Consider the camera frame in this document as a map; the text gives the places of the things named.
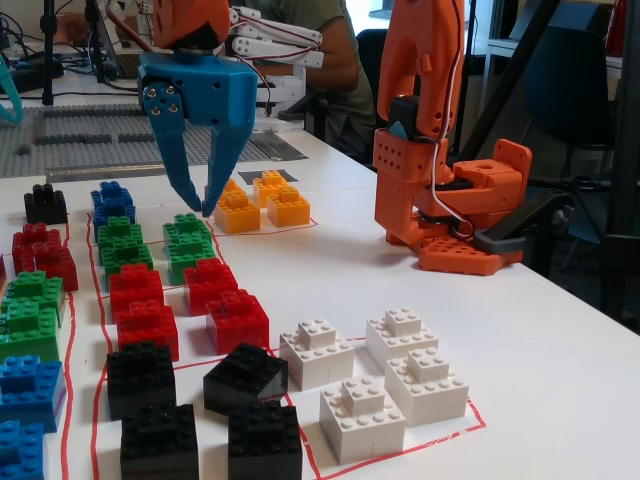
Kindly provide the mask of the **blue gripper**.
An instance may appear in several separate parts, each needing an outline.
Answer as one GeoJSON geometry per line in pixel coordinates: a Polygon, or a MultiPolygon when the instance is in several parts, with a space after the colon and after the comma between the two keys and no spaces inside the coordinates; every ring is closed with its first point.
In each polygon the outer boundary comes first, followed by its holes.
{"type": "Polygon", "coordinates": [[[169,183],[193,211],[201,200],[190,178],[185,122],[214,127],[202,202],[202,215],[210,216],[253,132],[256,74],[215,55],[144,53],[138,85],[169,183]]]}

